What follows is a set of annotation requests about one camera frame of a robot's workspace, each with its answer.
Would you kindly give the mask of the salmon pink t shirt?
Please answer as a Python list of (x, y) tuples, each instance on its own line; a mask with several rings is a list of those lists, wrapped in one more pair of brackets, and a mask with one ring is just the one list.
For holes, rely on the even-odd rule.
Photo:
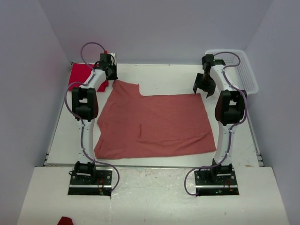
[(98, 159), (156, 158), (216, 150), (200, 94), (143, 96), (137, 84), (115, 81), (98, 118)]

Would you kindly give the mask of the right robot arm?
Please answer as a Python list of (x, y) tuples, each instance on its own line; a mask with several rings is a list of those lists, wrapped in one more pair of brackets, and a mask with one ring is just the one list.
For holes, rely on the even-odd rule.
[(247, 93), (238, 87), (225, 74), (227, 65), (223, 59), (215, 59), (216, 54), (202, 57), (203, 73), (198, 73), (193, 85), (193, 92), (198, 89), (207, 93), (207, 97), (219, 90), (215, 107), (215, 119), (219, 125), (217, 150), (211, 166), (199, 169), (199, 180), (208, 185), (221, 185), (232, 177), (233, 165), (231, 151), (233, 137), (237, 126), (247, 117)]

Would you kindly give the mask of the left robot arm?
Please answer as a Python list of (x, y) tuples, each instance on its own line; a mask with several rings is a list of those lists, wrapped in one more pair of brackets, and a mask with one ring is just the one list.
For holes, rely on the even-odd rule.
[(93, 149), (93, 129), (99, 113), (97, 90), (106, 88), (109, 80), (117, 78), (116, 54), (104, 52), (99, 61), (91, 67), (90, 75), (79, 87), (71, 91), (71, 113), (78, 121), (80, 131), (80, 152), (72, 171), (72, 177), (87, 184), (99, 180)]

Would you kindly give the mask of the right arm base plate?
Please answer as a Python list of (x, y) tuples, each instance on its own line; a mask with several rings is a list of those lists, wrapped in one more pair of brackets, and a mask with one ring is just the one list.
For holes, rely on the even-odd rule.
[(228, 166), (194, 172), (197, 196), (239, 195), (235, 170)]

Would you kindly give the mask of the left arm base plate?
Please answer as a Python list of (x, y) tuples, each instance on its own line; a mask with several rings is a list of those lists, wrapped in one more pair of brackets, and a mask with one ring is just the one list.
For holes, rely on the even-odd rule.
[(111, 196), (112, 170), (93, 170), (91, 174), (75, 172), (71, 175), (67, 195)]

